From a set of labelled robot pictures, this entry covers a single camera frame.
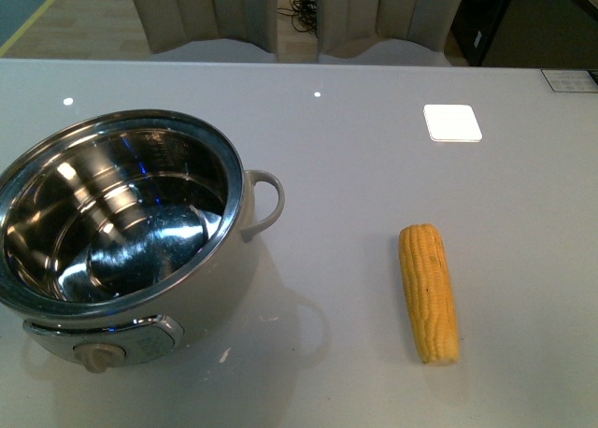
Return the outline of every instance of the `corn on the cob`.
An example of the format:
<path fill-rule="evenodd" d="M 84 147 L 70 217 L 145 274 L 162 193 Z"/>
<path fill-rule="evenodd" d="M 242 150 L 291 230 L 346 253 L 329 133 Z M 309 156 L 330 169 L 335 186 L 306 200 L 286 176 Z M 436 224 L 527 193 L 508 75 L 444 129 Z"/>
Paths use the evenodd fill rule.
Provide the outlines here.
<path fill-rule="evenodd" d="M 403 291 L 418 354 L 426 364 L 459 361 L 459 333 L 442 237 L 431 224 L 399 236 Z"/>

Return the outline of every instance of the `chair back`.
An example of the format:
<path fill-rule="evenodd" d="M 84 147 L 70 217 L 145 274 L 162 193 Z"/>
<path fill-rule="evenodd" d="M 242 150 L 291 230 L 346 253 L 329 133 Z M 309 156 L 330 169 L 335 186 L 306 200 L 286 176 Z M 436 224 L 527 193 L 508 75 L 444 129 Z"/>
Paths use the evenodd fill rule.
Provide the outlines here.
<path fill-rule="evenodd" d="M 277 0 L 133 0 L 151 52 L 231 38 L 277 51 Z"/>
<path fill-rule="evenodd" d="M 441 52 L 460 3 L 461 0 L 318 0 L 319 52 L 353 56 L 381 38 L 408 40 Z"/>

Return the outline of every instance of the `white square pad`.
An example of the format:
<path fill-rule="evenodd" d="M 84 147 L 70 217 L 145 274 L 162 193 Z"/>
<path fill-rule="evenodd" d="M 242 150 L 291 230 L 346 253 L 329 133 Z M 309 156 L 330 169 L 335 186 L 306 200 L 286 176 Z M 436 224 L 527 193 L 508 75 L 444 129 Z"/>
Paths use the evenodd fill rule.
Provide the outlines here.
<path fill-rule="evenodd" d="M 433 141 L 472 142 L 482 139 L 476 115 L 470 106 L 428 104 L 423 107 L 423 114 Z"/>

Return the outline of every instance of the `white table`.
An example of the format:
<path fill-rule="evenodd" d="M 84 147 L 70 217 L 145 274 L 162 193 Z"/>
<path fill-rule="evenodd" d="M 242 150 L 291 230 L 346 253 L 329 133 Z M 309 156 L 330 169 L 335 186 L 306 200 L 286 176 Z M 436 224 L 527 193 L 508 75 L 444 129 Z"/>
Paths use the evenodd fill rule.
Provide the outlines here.
<path fill-rule="evenodd" d="M 0 81 L 2 169 L 71 123 L 153 107 L 220 128 L 287 194 L 243 306 L 162 359 L 96 376 L 0 307 L 0 426 L 598 424 L 598 94 L 474 68 L 4 60 Z M 426 104 L 470 105 L 482 141 L 433 142 Z M 398 233 L 424 221 L 460 322 L 444 368 L 420 363 L 400 285 Z"/>

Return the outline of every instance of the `chair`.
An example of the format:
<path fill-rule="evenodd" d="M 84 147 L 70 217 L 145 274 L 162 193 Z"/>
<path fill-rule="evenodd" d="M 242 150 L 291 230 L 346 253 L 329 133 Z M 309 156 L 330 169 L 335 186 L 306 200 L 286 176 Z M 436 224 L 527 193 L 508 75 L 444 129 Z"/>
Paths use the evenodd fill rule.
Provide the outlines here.
<path fill-rule="evenodd" d="M 277 0 L 133 1 L 151 60 L 277 61 Z"/>
<path fill-rule="evenodd" d="M 318 0 L 318 61 L 450 65 L 443 50 L 460 2 Z"/>

